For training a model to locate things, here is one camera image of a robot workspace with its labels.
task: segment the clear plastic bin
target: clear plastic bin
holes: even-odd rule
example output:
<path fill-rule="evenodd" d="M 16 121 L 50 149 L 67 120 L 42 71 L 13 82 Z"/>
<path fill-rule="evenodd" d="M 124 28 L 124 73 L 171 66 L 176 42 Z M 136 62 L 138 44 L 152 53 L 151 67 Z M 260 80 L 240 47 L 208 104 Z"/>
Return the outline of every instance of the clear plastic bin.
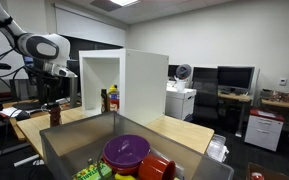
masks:
<path fill-rule="evenodd" d="M 108 140 L 123 134 L 144 137 L 152 148 L 183 169 L 185 180 L 232 179 L 234 174 L 231 167 L 112 112 L 42 130 L 40 134 L 44 160 L 59 180 L 72 179 L 87 166 L 88 159 L 98 159 Z"/>
<path fill-rule="evenodd" d="M 206 150 L 207 155 L 212 159 L 222 162 L 224 158 L 223 151 L 225 152 L 225 141 L 226 138 L 224 136 L 214 134 Z"/>

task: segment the yellow object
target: yellow object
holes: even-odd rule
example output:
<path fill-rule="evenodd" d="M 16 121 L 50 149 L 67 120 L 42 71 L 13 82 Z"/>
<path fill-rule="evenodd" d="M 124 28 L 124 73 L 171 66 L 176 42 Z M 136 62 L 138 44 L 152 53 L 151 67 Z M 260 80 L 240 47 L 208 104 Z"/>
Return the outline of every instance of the yellow object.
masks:
<path fill-rule="evenodd" d="M 116 180 L 136 180 L 133 176 L 127 175 L 127 176 L 122 176 L 119 174 L 115 174 L 115 179 Z"/>
<path fill-rule="evenodd" d="M 110 94 L 110 93 L 115 92 L 115 91 L 117 91 L 117 89 L 116 89 L 115 85 L 113 84 L 113 85 L 110 87 L 108 93 Z"/>

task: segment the ceiling vent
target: ceiling vent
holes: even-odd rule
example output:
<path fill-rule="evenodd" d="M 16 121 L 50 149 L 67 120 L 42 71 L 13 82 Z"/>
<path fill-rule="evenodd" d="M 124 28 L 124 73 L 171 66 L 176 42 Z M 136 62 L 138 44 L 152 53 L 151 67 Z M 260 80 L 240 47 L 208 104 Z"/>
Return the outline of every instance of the ceiling vent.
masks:
<path fill-rule="evenodd" d="M 102 10 L 107 11 L 107 12 L 111 12 L 111 11 L 114 11 L 116 9 L 123 7 L 123 6 L 120 6 L 118 4 L 113 3 L 110 0 L 95 0 L 95 1 L 91 2 L 90 4 L 92 6 L 95 6 L 99 9 L 102 9 Z"/>

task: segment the orange cup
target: orange cup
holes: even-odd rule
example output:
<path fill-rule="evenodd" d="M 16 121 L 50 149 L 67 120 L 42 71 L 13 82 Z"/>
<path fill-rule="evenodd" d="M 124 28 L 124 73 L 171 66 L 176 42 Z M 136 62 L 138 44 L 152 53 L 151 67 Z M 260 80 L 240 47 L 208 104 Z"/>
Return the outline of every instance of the orange cup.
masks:
<path fill-rule="evenodd" d="M 145 156 L 138 170 L 141 180 L 170 180 L 175 177 L 174 161 L 167 161 L 161 157 L 149 154 Z"/>

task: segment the white shelf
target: white shelf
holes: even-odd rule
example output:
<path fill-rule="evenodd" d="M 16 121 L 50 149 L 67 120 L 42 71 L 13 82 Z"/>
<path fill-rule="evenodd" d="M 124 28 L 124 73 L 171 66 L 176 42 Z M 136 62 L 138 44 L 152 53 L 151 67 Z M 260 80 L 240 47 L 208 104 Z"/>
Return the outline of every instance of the white shelf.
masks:
<path fill-rule="evenodd" d="M 120 92 L 121 115 L 145 125 L 165 110 L 168 56 L 136 50 L 80 51 L 83 112 L 100 111 L 101 89 Z"/>

